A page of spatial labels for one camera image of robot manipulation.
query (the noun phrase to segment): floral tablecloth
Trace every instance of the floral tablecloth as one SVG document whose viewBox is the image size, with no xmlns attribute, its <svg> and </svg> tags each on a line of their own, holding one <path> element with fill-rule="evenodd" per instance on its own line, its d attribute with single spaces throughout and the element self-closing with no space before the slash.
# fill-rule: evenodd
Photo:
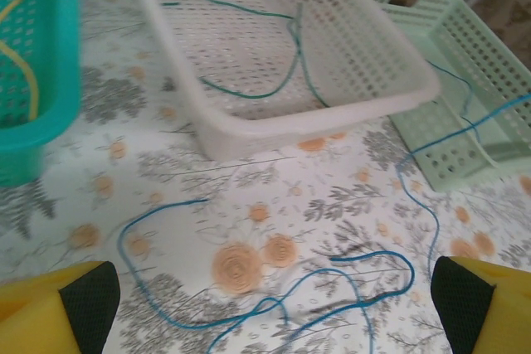
<svg viewBox="0 0 531 354">
<path fill-rule="evenodd" d="M 394 165 L 406 150 L 388 119 L 253 158 L 212 162 L 198 151 L 176 104 L 178 88 L 137 0 L 83 0 L 82 26 L 79 119 L 49 146 L 42 179 L 0 189 L 0 280 L 109 259 L 119 271 L 122 301 L 106 353 L 205 352 L 225 327 L 188 331 L 166 324 L 135 288 L 116 241 L 128 221 L 151 208 L 208 198 L 159 213 L 126 236 L 142 278 L 176 319 L 249 311 L 329 266 L 328 255 L 385 248 L 410 259 L 417 280 L 407 294 L 368 310 L 376 352 L 450 352 L 429 293 L 426 254 L 435 223 L 401 189 Z M 405 175 L 411 192 L 441 219 L 437 255 L 531 270 L 531 173 L 449 194 L 432 192 L 414 165 Z M 225 261 L 235 244 L 244 255 Z M 388 257 L 342 270 L 364 297 L 399 289 L 410 278 L 405 264 Z M 251 285 L 252 293 L 231 294 Z M 289 325 L 276 311 L 253 318 L 215 352 L 366 353 L 368 328 L 359 310 L 284 346 L 309 319 L 354 300 L 343 277 L 316 275 L 286 300 Z"/>
</svg>

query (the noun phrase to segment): yellow string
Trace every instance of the yellow string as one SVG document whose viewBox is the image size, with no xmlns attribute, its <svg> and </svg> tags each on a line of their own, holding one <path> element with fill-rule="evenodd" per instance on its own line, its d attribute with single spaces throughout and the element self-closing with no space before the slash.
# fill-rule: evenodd
<svg viewBox="0 0 531 354">
<path fill-rule="evenodd" d="M 0 24 L 7 17 L 7 15 L 23 0 L 12 0 L 1 12 L 0 12 Z M 39 107 L 39 87 L 37 84 L 37 78 L 33 73 L 32 68 L 27 62 L 18 55 L 11 47 L 9 47 L 4 41 L 0 41 L 0 51 L 11 59 L 21 69 L 22 73 L 26 77 L 27 84 L 30 88 L 30 108 L 28 120 L 33 120 L 37 117 L 37 111 Z"/>
</svg>

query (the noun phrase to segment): plastic crate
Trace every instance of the plastic crate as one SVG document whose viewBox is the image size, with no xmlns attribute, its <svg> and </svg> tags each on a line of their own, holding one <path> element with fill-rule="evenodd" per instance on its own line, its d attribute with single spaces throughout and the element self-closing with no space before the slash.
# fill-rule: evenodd
<svg viewBox="0 0 531 354">
<path fill-rule="evenodd" d="M 439 93 L 436 74 L 372 0 L 222 1 L 290 16 L 302 4 L 309 75 L 330 108 L 322 109 L 300 67 L 265 99 L 238 98 L 199 81 L 246 95 L 271 92 L 295 53 L 285 20 L 206 0 L 141 0 L 210 158 L 240 158 L 337 133 Z"/>
<path fill-rule="evenodd" d="M 531 93 L 531 72 L 463 0 L 375 0 L 429 60 L 468 80 L 475 121 Z M 468 126 L 459 115 L 466 85 L 441 73 L 441 96 L 392 121 L 410 150 Z M 416 160 L 435 191 L 502 177 L 531 167 L 531 104 L 427 149 Z"/>
<path fill-rule="evenodd" d="M 11 1 L 0 0 L 0 9 Z M 16 186 L 39 177 L 44 145 L 77 115 L 78 24 L 78 0 L 23 0 L 0 23 L 0 40 L 33 69 L 40 91 L 38 116 L 28 122 L 26 78 L 0 52 L 0 186 Z"/>
</svg>

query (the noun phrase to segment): white plastic basket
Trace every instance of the white plastic basket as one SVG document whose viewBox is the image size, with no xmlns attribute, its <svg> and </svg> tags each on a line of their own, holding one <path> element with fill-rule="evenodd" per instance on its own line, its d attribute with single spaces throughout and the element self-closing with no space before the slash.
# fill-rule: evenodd
<svg viewBox="0 0 531 354">
<path fill-rule="evenodd" d="M 373 0 L 222 1 L 291 16 L 302 3 L 309 75 L 330 108 L 313 96 L 300 66 L 283 90 L 265 99 L 242 99 L 198 79 L 247 95 L 271 92 L 296 51 L 286 20 L 206 0 L 141 0 L 172 66 L 180 100 L 212 159 L 337 133 L 365 119 L 413 109 L 439 93 L 436 74 Z"/>
</svg>

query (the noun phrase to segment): tablecloth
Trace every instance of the tablecloth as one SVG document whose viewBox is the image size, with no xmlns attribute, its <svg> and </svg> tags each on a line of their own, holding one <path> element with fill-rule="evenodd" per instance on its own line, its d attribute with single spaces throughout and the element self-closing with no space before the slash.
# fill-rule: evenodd
<svg viewBox="0 0 531 354">
<path fill-rule="evenodd" d="M 417 279 L 407 294 L 368 309 L 375 352 L 451 352 L 429 291 L 426 261 L 436 225 L 397 180 L 395 165 L 407 152 L 387 118 L 213 162 L 203 157 L 175 100 L 178 87 L 138 1 L 82 4 L 80 117 L 48 146 L 41 179 L 0 188 L 2 281 L 111 260 L 122 299 L 105 353 L 205 352 L 227 327 L 168 325 L 136 288 L 116 242 L 128 222 L 150 209 L 207 198 L 160 212 L 125 237 L 127 254 L 171 317 L 202 322 L 250 311 L 311 270 L 329 267 L 330 255 L 387 249 L 405 255 Z M 531 173 L 446 194 L 433 192 L 414 164 L 404 174 L 411 193 L 441 221 L 434 256 L 531 270 Z M 227 257 L 232 245 L 240 254 Z M 341 270 L 365 298 L 400 289 L 410 278 L 407 266 L 389 256 Z M 249 284 L 251 293 L 233 294 Z M 252 318 L 214 352 L 366 353 L 368 326 L 360 310 L 329 318 L 285 345 L 300 325 L 355 301 L 344 277 L 317 274 L 286 299 L 287 325 L 280 310 Z"/>
</svg>

